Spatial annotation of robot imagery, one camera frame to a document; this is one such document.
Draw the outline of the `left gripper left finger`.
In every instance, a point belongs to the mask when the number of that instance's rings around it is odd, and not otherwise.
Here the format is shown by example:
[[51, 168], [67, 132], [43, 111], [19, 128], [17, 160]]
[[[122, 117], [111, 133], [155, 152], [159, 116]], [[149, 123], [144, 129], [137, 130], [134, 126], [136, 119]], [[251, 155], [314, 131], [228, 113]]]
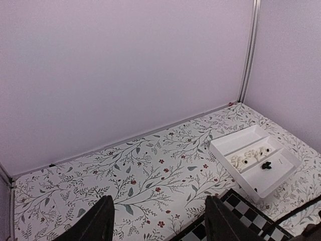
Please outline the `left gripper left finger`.
[[110, 195], [101, 197], [58, 241], [112, 240], [115, 208]]

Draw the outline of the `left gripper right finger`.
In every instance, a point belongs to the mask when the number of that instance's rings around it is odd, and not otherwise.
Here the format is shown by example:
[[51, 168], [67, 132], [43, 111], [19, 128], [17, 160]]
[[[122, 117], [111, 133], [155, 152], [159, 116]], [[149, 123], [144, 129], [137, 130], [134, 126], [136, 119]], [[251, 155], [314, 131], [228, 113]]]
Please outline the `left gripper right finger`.
[[205, 230], [207, 240], [263, 240], [254, 231], [247, 228], [216, 196], [207, 196], [205, 200]]

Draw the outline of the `white plastic tray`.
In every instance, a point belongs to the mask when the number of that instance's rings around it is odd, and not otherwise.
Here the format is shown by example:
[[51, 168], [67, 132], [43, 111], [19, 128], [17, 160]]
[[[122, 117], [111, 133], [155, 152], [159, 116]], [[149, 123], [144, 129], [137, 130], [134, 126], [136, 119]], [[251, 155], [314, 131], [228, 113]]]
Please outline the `white plastic tray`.
[[259, 125], [214, 139], [209, 150], [256, 203], [268, 197], [302, 164]]

